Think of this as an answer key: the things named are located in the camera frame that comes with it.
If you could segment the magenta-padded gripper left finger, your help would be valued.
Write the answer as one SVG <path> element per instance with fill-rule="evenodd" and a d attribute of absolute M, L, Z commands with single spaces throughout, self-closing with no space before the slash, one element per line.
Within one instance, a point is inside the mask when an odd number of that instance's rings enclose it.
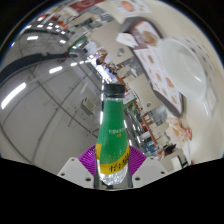
<path fill-rule="evenodd" d="M 94 188 L 97 172 L 95 146 L 86 149 L 78 158 L 70 157 L 58 176 L 84 188 Z"/>

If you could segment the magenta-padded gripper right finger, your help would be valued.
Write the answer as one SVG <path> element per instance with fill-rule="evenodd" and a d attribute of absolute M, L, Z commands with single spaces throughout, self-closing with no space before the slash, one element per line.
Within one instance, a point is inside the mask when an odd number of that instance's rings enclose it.
<path fill-rule="evenodd" d="M 166 175 L 166 169 L 154 156 L 147 157 L 138 148 L 130 147 L 128 172 L 125 178 L 127 188 L 140 188 Z"/>

